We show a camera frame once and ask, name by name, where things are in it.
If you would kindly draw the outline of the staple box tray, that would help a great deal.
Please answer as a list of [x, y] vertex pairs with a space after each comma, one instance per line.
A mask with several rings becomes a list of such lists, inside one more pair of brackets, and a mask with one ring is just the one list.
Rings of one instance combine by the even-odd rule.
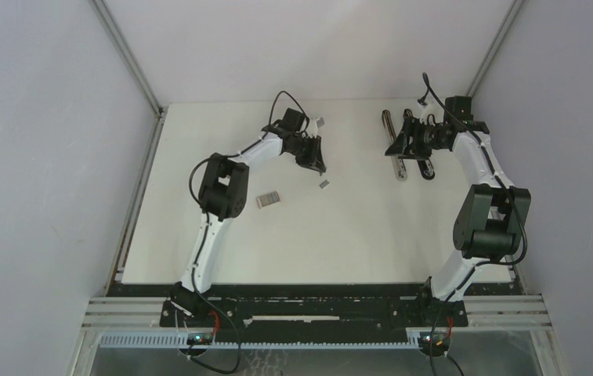
[[273, 204], [280, 203], [280, 195], [277, 191], [271, 191], [268, 193], [261, 194], [256, 197], [257, 205], [260, 209], [267, 208]]

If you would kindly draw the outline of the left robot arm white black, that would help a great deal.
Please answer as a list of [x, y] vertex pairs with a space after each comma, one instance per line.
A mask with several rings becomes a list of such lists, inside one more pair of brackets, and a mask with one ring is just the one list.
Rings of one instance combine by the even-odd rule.
[[299, 167], [324, 174], [327, 168], [318, 134], [323, 126], [323, 118], [288, 108], [281, 119], [263, 127], [260, 137], [243, 150], [231, 155], [213, 153], [193, 168], [191, 177], [205, 167], [199, 190], [190, 192], [201, 210], [201, 224], [190, 260], [169, 295], [179, 317], [188, 325], [202, 325], [213, 310], [203, 294], [212, 285], [212, 269], [226, 229], [248, 202], [251, 173], [275, 157], [291, 154]]

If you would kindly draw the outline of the black stapler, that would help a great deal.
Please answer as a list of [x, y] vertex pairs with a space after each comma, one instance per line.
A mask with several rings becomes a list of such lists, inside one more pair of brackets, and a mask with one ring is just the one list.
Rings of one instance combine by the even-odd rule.
[[425, 126], [416, 118], [411, 109], [403, 111], [403, 128], [402, 131], [407, 137], [407, 154], [408, 159], [416, 160], [421, 177], [425, 180], [433, 180], [435, 178], [435, 169], [431, 160], [430, 154], [426, 153], [425, 141], [422, 136]]

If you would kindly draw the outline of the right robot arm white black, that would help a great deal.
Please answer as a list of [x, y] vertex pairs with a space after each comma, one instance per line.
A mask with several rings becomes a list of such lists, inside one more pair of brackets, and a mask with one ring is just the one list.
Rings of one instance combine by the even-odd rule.
[[385, 151], [388, 157], [427, 161], [435, 150], [450, 151], [462, 167], [468, 192], [453, 227], [454, 251], [428, 280], [430, 294], [416, 306], [418, 319], [436, 326], [447, 317], [445, 302], [462, 300], [487, 266], [522, 261], [527, 249], [526, 217], [531, 194], [505, 174], [491, 146], [490, 130], [471, 113], [468, 96], [443, 103], [418, 100], [420, 113], [403, 112], [402, 128]]

